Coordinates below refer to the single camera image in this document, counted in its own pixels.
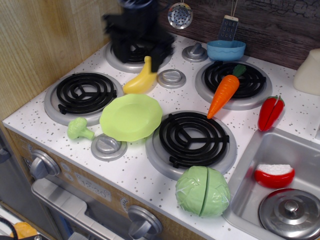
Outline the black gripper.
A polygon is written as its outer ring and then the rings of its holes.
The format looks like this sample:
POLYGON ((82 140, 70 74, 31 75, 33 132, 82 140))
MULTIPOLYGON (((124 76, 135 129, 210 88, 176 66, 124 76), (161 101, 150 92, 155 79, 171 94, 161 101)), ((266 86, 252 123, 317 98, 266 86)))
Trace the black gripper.
POLYGON ((127 63, 131 45, 139 40, 155 44, 150 52, 151 72, 156 73, 164 60, 172 53, 174 37, 159 23, 158 14, 151 10, 124 11, 122 14, 105 14, 105 32, 110 35, 113 52, 122 62, 127 63))

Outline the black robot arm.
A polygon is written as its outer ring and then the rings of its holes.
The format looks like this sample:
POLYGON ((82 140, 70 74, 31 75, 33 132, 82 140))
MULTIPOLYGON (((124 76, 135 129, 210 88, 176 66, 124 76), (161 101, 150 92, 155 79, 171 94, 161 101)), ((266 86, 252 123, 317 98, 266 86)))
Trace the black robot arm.
POLYGON ((127 63, 131 47, 147 46, 151 57, 151 72, 156 73, 164 60, 173 53, 174 37, 158 22, 156 0, 119 0, 122 14, 104 14, 105 33, 110 36, 118 60, 127 63))

